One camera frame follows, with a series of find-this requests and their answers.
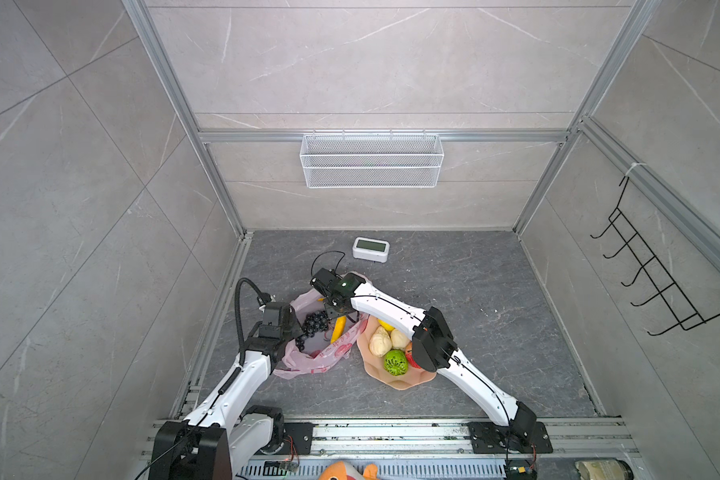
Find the black fake grapes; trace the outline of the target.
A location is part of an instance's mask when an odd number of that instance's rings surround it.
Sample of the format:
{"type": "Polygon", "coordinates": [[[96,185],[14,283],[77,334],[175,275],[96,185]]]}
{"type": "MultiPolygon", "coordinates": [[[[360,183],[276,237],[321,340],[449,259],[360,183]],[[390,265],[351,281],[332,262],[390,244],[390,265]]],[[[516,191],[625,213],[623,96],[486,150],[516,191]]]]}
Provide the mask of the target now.
{"type": "Polygon", "coordinates": [[[322,350],[329,341],[331,320],[325,310],[310,313],[301,325],[301,335],[295,340],[296,347],[302,353],[322,350]]]}

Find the yellow fake banana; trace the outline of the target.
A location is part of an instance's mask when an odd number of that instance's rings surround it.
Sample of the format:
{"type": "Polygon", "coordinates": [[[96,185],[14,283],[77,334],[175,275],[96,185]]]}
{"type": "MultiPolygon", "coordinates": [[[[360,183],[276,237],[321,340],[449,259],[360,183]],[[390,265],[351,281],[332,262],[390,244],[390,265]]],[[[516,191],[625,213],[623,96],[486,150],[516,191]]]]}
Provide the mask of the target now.
{"type": "Polygon", "coordinates": [[[335,343],[344,333],[344,329],[346,326],[347,317],[346,316],[339,316],[334,324],[334,329],[332,331],[330,343],[335,343]]]}

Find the pink plastic shopping bag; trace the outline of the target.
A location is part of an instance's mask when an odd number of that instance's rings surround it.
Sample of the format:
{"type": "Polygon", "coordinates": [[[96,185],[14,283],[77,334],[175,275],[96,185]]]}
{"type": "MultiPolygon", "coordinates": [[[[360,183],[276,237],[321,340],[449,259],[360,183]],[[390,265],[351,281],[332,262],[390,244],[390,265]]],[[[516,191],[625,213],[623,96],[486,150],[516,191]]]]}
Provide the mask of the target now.
{"type": "MultiPolygon", "coordinates": [[[[323,298],[315,289],[298,296],[291,305],[301,325],[308,314],[325,310],[323,298]]],[[[274,375],[289,380],[302,375],[324,373],[341,359],[347,358],[358,336],[365,330],[369,315],[358,312],[349,314],[343,335],[331,344],[330,339],[336,319],[330,318],[332,329],[329,331],[329,341],[322,350],[302,353],[296,347],[296,339],[291,340],[286,346],[283,359],[274,370],[274,375]]]]}

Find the beige fake fruit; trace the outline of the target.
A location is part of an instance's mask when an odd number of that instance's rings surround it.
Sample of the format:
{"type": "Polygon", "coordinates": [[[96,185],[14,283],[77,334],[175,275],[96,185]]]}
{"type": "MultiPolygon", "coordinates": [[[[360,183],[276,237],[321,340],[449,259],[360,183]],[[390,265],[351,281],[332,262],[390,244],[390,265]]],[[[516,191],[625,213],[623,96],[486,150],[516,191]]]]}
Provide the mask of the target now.
{"type": "Polygon", "coordinates": [[[389,332],[383,326],[379,326],[368,340],[369,352],[377,358],[382,358],[392,348],[393,344],[389,332]]]}

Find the pink wavy plate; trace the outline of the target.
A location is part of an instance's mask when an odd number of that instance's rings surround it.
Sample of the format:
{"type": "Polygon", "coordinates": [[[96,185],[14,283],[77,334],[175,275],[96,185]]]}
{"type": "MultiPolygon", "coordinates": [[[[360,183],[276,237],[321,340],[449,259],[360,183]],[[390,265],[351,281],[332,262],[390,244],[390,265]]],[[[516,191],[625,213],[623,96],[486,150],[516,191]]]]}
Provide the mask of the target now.
{"type": "Polygon", "coordinates": [[[357,338],[357,346],[363,359],[364,369],[368,375],[396,390],[407,390],[430,382],[436,377],[434,372],[427,372],[412,366],[408,368],[406,373],[399,376],[387,372],[383,367],[383,359],[374,356],[368,348],[371,336],[378,327],[378,320],[375,317],[370,317],[367,320],[364,332],[357,338]]]}

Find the red fake fruit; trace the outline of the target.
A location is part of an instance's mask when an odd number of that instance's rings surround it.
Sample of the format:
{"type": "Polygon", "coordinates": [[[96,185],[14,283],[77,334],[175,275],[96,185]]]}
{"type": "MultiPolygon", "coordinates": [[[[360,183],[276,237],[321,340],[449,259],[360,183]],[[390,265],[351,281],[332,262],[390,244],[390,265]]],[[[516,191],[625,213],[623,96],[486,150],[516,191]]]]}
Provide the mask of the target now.
{"type": "Polygon", "coordinates": [[[406,360],[408,362],[408,365],[410,368],[420,369],[420,366],[416,363],[414,356],[413,356],[413,344],[409,343],[404,349],[403,349],[404,355],[406,357],[406,360]]]}

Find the green fake apple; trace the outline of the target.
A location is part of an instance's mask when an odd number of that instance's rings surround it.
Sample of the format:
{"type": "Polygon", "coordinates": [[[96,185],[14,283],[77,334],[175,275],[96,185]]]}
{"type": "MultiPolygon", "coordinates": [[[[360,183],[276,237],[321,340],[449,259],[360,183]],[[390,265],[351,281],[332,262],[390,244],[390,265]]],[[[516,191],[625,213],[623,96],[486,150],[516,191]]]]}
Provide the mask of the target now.
{"type": "Polygon", "coordinates": [[[383,357],[383,368],[392,376],[401,376],[408,372],[409,363],[402,350],[391,349],[383,357]]]}

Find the yellow fake lemon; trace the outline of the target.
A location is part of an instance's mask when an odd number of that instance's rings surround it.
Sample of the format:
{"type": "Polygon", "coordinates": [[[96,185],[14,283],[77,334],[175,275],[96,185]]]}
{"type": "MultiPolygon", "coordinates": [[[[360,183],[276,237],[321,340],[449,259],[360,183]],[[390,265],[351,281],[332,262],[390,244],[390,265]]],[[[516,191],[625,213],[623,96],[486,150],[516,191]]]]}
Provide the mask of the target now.
{"type": "Polygon", "coordinates": [[[378,324],[380,327],[384,328],[387,332],[392,332],[395,330],[395,328],[393,326],[391,326],[388,323],[383,322],[381,320],[378,320],[378,324]]]}

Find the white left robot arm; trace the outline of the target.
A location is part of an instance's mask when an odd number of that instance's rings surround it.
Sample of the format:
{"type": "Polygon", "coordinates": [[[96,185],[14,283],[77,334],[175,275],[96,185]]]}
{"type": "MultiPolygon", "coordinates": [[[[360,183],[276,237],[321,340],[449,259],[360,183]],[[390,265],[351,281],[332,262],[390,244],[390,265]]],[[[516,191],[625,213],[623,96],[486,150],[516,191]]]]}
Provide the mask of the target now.
{"type": "Polygon", "coordinates": [[[233,306],[239,340],[233,365],[192,412],[160,427],[138,479],[234,479],[254,454],[282,446],[282,410],[250,406],[249,401],[273,374],[286,345],[300,334],[295,311],[245,277],[235,285],[233,306]],[[253,289],[263,314],[247,336],[241,315],[245,285],[253,289]]]}

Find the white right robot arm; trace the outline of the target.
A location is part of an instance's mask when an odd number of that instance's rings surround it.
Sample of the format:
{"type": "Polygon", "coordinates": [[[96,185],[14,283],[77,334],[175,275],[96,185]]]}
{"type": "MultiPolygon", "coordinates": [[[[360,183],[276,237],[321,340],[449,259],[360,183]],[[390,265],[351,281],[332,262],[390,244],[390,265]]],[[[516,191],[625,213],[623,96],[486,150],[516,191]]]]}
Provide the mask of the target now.
{"type": "Polygon", "coordinates": [[[425,371],[444,376],[480,406],[503,435],[506,449],[530,451],[536,414],[468,360],[439,309],[408,305],[354,273],[340,276],[322,268],[312,276],[310,284],[336,312],[365,313],[405,334],[412,341],[415,363],[425,371]]]}

